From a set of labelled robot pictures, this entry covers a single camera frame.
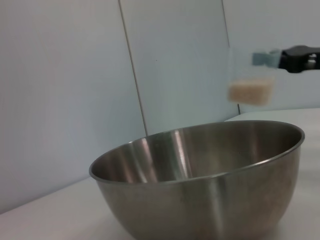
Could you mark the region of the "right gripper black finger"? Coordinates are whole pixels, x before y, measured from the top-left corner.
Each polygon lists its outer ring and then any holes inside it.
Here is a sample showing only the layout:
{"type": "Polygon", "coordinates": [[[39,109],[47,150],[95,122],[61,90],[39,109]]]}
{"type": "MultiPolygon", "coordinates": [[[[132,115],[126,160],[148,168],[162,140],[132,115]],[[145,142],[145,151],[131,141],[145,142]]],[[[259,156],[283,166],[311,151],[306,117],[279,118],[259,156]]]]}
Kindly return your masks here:
{"type": "Polygon", "coordinates": [[[270,52],[254,52],[251,58],[253,66],[265,66],[272,69],[286,70],[291,74],[320,69],[320,52],[289,54],[284,50],[270,52]]]}
{"type": "Polygon", "coordinates": [[[319,47],[310,47],[306,45],[297,45],[290,47],[288,49],[284,49],[282,51],[285,55],[312,55],[320,54],[320,48],[319,47]]]}

